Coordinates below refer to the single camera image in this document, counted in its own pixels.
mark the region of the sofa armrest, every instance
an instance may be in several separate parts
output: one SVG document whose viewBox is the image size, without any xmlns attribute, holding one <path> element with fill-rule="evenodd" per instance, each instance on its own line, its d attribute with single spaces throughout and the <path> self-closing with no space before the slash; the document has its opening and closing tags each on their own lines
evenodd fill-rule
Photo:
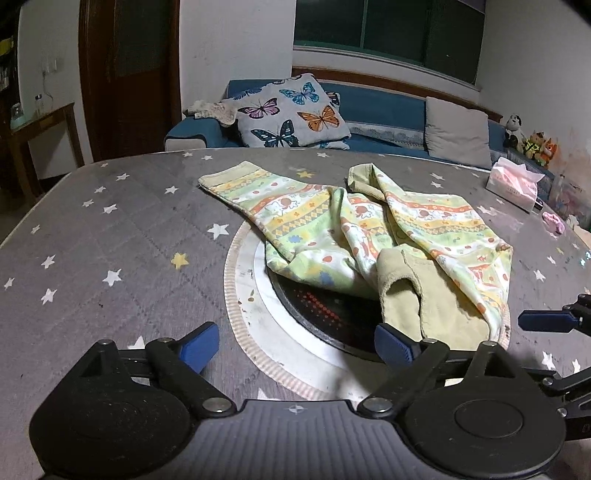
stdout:
<svg viewBox="0 0 591 480">
<path fill-rule="evenodd" d="M 170 138 L 185 140 L 198 138 L 205 142 L 206 148 L 221 148 L 227 141 L 219 122 L 213 118 L 194 119 L 187 117 L 166 134 L 164 141 L 166 142 Z"/>
</svg>

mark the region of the white wall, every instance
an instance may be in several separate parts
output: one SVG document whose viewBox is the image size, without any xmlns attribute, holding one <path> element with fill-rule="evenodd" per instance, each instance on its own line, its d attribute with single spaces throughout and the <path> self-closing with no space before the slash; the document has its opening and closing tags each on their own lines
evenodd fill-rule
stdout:
<svg viewBox="0 0 591 480">
<path fill-rule="evenodd" d="M 228 81 L 291 75 L 295 0 L 181 0 L 181 105 L 219 100 Z"/>
<path fill-rule="evenodd" d="M 372 58 L 354 52 L 335 52 L 326 48 L 294 47 L 293 64 L 345 72 L 358 72 L 401 82 L 421 85 L 440 92 L 479 102 L 479 92 L 473 86 L 443 74 L 431 72 L 400 61 Z"/>
<path fill-rule="evenodd" d="M 476 84 L 481 104 L 517 113 L 526 135 L 558 138 L 551 170 L 589 177 L 591 26 L 562 0 L 487 2 Z"/>
<path fill-rule="evenodd" d="M 80 0 L 30 0 L 22 6 L 18 32 L 18 80 L 25 115 L 35 111 L 35 95 L 43 91 L 41 61 L 58 59 L 58 71 L 46 77 L 54 108 L 74 102 L 74 114 L 85 163 L 92 162 L 80 90 L 78 13 Z M 29 142 L 41 179 L 74 170 L 76 162 L 65 124 Z"/>
</svg>

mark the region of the butterfly print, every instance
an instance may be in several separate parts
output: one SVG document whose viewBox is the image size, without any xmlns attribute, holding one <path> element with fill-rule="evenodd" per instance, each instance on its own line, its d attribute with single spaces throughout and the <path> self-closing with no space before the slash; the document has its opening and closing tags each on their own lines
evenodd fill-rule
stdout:
<svg viewBox="0 0 591 480">
<path fill-rule="evenodd" d="M 308 128 L 314 132 L 322 132 L 322 129 L 326 127 L 338 127 L 340 121 L 335 116 L 335 111 L 329 105 L 325 106 L 320 116 L 313 113 L 297 112 L 297 114 L 308 122 Z"/>
<path fill-rule="evenodd" d="M 330 103 L 334 106 L 340 106 L 339 94 L 336 92 L 326 92 L 326 95 L 330 98 Z"/>
<path fill-rule="evenodd" d="M 285 120 L 285 122 L 283 122 L 279 135 L 273 135 L 271 132 L 259 128 L 251 130 L 251 133 L 259 140 L 265 142 L 266 147 L 279 147 L 279 144 L 284 147 L 284 143 L 288 144 L 290 147 L 300 146 L 297 137 L 294 135 L 294 124 L 291 120 Z"/>
<path fill-rule="evenodd" d="M 277 108 L 277 98 L 272 98 L 259 106 L 244 106 L 238 109 L 239 112 L 247 114 L 250 118 L 263 118 L 265 115 L 276 115 L 279 113 Z"/>
<path fill-rule="evenodd" d="M 288 79 L 276 80 L 273 82 L 273 85 L 283 85 L 287 80 L 299 80 L 299 79 L 301 79 L 301 75 L 296 75 L 295 77 L 291 77 Z"/>
<path fill-rule="evenodd" d="M 316 103 L 320 100 L 320 97 L 316 95 L 316 90 L 312 86 L 312 82 L 307 82 L 304 84 L 301 92 L 296 92 L 295 90 L 279 90 L 280 93 L 285 95 L 287 98 L 291 98 L 294 103 L 298 105 L 303 105 L 306 102 L 306 99 L 310 100 L 313 103 Z"/>
<path fill-rule="evenodd" d="M 233 96 L 234 100 L 240 100 L 241 98 L 248 97 L 251 95 L 256 95 L 257 93 L 261 93 L 262 88 L 252 88 L 248 90 L 244 90 L 243 92 L 238 93 L 237 95 Z"/>
</svg>

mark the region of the window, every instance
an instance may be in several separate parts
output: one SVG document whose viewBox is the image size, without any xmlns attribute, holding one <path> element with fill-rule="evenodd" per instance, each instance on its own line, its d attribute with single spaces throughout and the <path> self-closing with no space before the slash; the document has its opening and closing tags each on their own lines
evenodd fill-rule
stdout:
<svg viewBox="0 0 591 480">
<path fill-rule="evenodd" d="M 297 0 L 295 44 L 367 52 L 474 83 L 485 0 Z"/>
</svg>

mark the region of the yellow star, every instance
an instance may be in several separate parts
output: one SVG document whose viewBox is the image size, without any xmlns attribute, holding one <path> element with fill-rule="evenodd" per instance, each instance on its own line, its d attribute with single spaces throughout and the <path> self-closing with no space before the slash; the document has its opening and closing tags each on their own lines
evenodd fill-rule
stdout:
<svg viewBox="0 0 591 480">
<path fill-rule="evenodd" d="M 183 265 L 189 264 L 189 262 L 187 262 L 187 254 L 180 254 L 178 252 L 174 254 L 174 257 L 170 262 L 174 265 L 174 268 L 176 268 L 177 270 L 180 270 L 180 268 Z"/>
</svg>

